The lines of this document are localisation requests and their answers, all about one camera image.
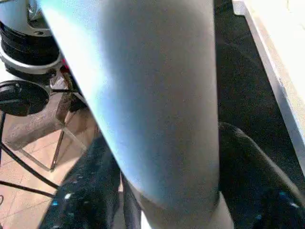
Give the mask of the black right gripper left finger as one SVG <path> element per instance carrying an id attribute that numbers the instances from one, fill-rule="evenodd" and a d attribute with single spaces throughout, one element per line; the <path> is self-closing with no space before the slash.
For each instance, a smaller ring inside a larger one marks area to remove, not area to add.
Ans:
<path id="1" fill-rule="evenodd" d="M 120 169 L 101 135 L 59 186 L 44 215 L 44 228 L 111 229 L 119 184 Z"/>

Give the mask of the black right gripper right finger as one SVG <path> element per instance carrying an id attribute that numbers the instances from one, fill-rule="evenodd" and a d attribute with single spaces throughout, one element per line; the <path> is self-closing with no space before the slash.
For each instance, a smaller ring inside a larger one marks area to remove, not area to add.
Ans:
<path id="1" fill-rule="evenodd" d="M 219 122 L 220 190 L 239 229 L 303 229 L 305 196 L 238 127 Z"/>

